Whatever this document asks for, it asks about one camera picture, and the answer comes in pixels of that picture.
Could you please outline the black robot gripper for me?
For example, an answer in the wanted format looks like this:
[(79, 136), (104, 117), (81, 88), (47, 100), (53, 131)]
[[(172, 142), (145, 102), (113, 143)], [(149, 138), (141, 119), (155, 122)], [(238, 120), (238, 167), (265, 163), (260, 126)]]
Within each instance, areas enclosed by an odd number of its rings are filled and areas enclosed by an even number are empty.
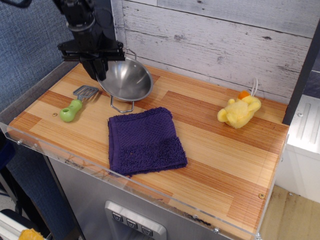
[(104, 29), (95, 23), (87, 27), (75, 26), (70, 30), (73, 40), (60, 43), (58, 49), (66, 61), (80, 60), (93, 80), (106, 79), (108, 61), (125, 60), (123, 44), (116, 40), (113, 28)]

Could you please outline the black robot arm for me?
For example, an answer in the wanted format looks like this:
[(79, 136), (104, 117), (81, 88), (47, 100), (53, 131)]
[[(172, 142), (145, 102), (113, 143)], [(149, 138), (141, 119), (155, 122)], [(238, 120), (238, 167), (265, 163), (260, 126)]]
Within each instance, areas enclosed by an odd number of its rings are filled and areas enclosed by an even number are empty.
[(109, 0), (55, 0), (73, 39), (60, 43), (64, 61), (79, 61), (93, 80), (105, 80), (111, 61), (124, 61)]

